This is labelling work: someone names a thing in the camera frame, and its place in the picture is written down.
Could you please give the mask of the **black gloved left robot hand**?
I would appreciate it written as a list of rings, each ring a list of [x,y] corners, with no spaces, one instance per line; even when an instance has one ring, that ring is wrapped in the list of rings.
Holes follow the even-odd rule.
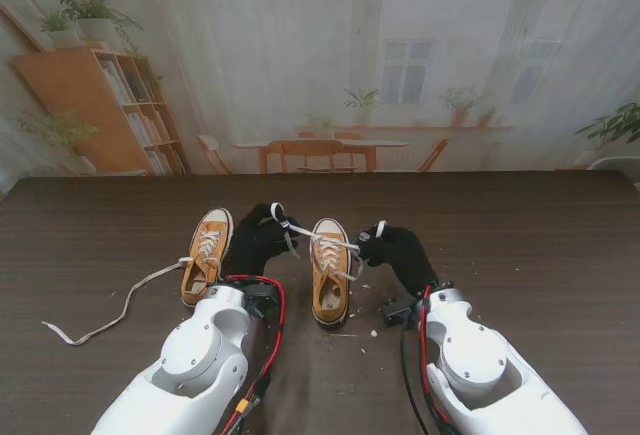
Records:
[[[262,276],[267,262],[296,248],[298,233],[286,230],[271,215],[270,204],[257,204],[235,226],[229,250],[222,263],[224,277]]]

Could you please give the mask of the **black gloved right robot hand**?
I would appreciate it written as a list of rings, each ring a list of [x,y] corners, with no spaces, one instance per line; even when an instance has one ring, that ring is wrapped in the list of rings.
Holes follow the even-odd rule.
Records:
[[[420,240],[408,228],[380,221],[358,235],[357,245],[359,256],[368,267],[388,264],[415,298],[421,298],[428,286],[439,284]]]

